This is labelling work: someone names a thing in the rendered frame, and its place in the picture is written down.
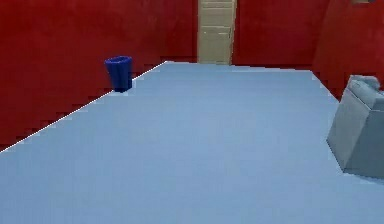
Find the beige room door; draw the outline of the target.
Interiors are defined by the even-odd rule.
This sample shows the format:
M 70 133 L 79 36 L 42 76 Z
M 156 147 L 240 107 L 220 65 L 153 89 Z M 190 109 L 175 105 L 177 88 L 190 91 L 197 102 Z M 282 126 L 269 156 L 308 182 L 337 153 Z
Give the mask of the beige room door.
M 237 0 L 198 0 L 198 62 L 232 61 Z

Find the blue waste bin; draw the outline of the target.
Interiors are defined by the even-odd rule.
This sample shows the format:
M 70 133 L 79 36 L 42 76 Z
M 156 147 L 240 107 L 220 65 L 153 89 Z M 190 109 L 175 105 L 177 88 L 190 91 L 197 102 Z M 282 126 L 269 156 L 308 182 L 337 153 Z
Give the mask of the blue waste bin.
M 116 56 L 106 59 L 104 64 L 115 92 L 126 92 L 132 87 L 131 57 Z

